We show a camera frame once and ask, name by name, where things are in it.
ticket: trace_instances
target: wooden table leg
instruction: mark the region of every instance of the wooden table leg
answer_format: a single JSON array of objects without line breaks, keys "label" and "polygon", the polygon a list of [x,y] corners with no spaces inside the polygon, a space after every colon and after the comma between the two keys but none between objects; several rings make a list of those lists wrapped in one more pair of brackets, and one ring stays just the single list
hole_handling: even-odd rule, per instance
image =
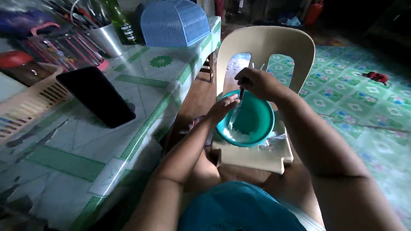
[{"label": "wooden table leg", "polygon": [[209,56],[208,60],[210,62],[210,83],[214,81],[214,74],[217,68],[217,53],[213,51]]}]

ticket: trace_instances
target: red lid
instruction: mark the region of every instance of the red lid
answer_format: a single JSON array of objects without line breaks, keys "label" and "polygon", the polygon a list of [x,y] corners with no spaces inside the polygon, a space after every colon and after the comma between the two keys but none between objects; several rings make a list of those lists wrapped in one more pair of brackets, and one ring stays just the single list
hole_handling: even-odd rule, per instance
[{"label": "red lid", "polygon": [[22,51],[0,53],[0,68],[18,67],[33,60],[29,54]]}]

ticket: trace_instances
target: beige plastic chair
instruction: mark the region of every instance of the beige plastic chair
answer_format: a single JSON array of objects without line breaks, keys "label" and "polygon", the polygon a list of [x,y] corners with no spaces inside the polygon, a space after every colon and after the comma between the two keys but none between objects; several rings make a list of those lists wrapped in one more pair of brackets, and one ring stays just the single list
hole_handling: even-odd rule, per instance
[{"label": "beige plastic chair", "polygon": [[221,43],[217,56],[217,96],[223,92],[224,78],[230,58],[238,53],[250,53],[251,64],[259,68],[272,54],[288,55],[294,59],[290,88],[299,93],[311,69],[315,56],[312,38],[297,29],[280,26],[252,26],[237,29]]},{"label": "beige plastic chair", "polygon": [[[233,31],[221,43],[217,55],[217,97],[223,93],[227,64],[238,53],[250,53],[250,66],[268,66],[272,54],[283,54],[294,59],[294,71],[290,88],[299,93],[311,69],[315,55],[315,45],[311,37],[301,30],[278,26],[252,26]],[[285,134],[286,139],[274,144],[274,149],[265,147],[240,148],[227,143],[215,133],[212,149],[220,149],[220,163],[249,167],[270,172],[284,173],[284,163],[294,159],[288,140],[287,130],[282,115],[274,112],[274,130],[278,135]]]}]

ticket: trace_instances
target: green and white tablecloth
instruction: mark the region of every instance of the green and white tablecloth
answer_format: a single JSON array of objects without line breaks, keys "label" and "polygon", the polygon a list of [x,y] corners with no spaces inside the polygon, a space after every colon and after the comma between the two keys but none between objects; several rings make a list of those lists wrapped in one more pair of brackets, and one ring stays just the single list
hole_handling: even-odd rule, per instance
[{"label": "green and white tablecloth", "polygon": [[75,231],[99,219],[130,186],[143,189],[161,157],[158,141],[220,44],[221,19],[208,21],[211,33],[193,46],[137,45],[111,60],[105,75],[135,105],[135,120],[108,129],[74,99],[23,131],[21,144],[1,146],[0,192],[16,187],[7,202],[28,196],[30,214]]}]

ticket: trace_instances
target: person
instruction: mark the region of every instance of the person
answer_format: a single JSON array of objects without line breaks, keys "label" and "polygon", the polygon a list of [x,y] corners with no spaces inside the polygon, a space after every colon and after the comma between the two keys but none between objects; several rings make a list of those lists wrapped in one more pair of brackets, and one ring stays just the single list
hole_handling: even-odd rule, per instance
[{"label": "person", "polygon": [[[287,168],[282,178],[300,191],[308,180],[306,194],[293,200],[298,190],[278,193],[285,184],[264,191],[245,182],[221,182],[203,146],[239,102],[232,95],[217,102],[165,156],[124,230],[406,230],[358,155],[303,98],[265,71],[244,68],[235,80],[284,115],[303,164]],[[180,217],[184,189],[193,185],[203,193]]]}]

